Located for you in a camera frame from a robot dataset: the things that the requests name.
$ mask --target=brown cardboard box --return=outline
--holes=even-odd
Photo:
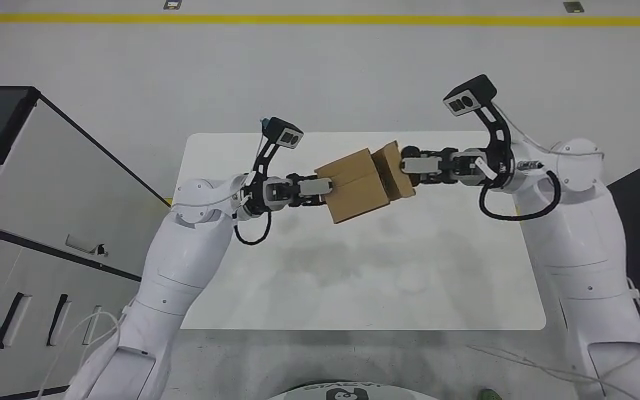
[[[319,178],[331,178],[333,190],[324,196],[333,223],[388,205],[415,194],[409,177],[400,171],[398,144],[391,142],[371,155],[363,149],[316,169]]]
[[[398,150],[398,142],[395,140],[371,156],[376,165],[382,184],[389,196],[389,200],[395,201],[401,198],[415,196],[416,191],[411,186],[409,175],[400,170],[402,156]]]

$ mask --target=gray floor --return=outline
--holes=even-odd
[[[496,346],[566,368],[564,323],[539,279],[547,326],[539,332],[181,331],[164,400],[266,399],[313,380],[374,381],[440,399],[573,399],[573,385],[466,348]]]

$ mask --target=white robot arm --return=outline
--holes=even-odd
[[[482,186],[479,207],[485,215],[522,221],[532,263],[545,270],[562,307],[571,371],[640,398],[637,291],[627,280],[620,216],[600,180],[603,153],[585,139],[547,150],[520,132],[523,140],[512,142],[509,126],[492,103],[496,93],[489,79],[480,75],[444,99],[456,116],[471,111],[478,115],[490,134],[486,148],[433,152],[408,147],[403,149],[402,169],[414,185]],[[489,190],[512,194],[519,215],[489,211]],[[611,386],[577,381],[581,399],[630,398]]]
[[[120,335],[88,358],[65,400],[157,400],[170,371],[173,340],[193,301],[209,284],[227,251],[237,221],[285,206],[323,205],[329,179],[291,174],[268,177],[278,147],[295,148],[303,133],[278,118],[263,120],[266,145],[251,174],[226,182],[192,179],[182,184],[151,243],[140,289],[126,310]]]

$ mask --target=white table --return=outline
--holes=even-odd
[[[421,149],[485,146],[486,132],[306,133],[278,150],[270,175],[312,174],[327,162],[397,139]],[[196,134],[178,178],[225,179],[248,171],[259,133]],[[475,330],[542,329],[546,323],[518,223],[489,219],[479,189],[417,188],[417,195],[342,224],[326,207],[273,214],[268,239],[235,238],[183,329]],[[488,207],[515,212],[511,196]],[[265,217],[241,223],[262,234]]]

